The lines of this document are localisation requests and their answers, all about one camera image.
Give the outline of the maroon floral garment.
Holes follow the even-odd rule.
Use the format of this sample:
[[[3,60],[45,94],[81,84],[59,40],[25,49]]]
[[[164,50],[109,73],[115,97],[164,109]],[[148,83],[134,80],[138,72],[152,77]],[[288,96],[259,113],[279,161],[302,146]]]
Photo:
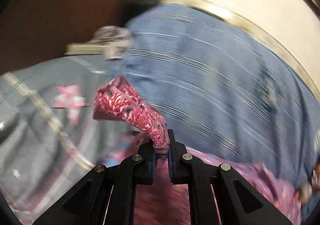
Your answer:
[[[156,170],[153,185],[139,185],[135,202],[135,224],[190,224],[188,187],[172,185],[169,179],[169,136],[164,117],[149,106],[123,76],[98,88],[93,119],[130,124],[131,131],[105,158],[106,166],[119,164],[138,152],[140,145],[155,143]]]

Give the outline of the purple floral bed sheet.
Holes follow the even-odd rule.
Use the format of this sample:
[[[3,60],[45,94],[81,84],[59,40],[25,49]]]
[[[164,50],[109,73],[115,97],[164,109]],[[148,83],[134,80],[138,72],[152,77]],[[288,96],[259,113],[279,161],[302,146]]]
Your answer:
[[[119,164],[138,152],[148,138],[138,133],[121,137],[117,146],[105,156],[101,163],[106,166]],[[301,202],[297,199],[293,185],[275,178],[264,163],[229,164],[257,191],[268,199],[292,224],[300,224]],[[190,224],[187,185],[170,183],[168,163],[159,163],[153,185],[139,185],[136,194],[135,224]]]

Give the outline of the grey patterned small cloth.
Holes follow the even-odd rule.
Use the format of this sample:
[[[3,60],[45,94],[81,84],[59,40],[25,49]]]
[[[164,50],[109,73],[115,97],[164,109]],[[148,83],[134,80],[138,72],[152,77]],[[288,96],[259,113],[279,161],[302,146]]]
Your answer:
[[[127,28],[104,26],[96,30],[87,43],[102,48],[106,60],[117,60],[132,45],[133,38]]]

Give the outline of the dark red headboard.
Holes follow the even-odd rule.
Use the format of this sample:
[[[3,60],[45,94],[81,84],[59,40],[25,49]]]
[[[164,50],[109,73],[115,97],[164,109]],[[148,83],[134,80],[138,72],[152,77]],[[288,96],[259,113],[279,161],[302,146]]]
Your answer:
[[[1,0],[1,73],[62,57],[103,26],[119,26],[117,0]]]

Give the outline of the blue plaid quilt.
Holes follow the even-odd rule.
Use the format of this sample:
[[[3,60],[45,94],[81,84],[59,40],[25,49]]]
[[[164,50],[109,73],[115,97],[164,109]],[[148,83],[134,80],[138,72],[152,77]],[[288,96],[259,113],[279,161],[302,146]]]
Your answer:
[[[124,75],[175,137],[196,150],[263,162],[298,187],[319,158],[319,102],[299,75],[244,31],[205,12],[159,5],[126,24]]]

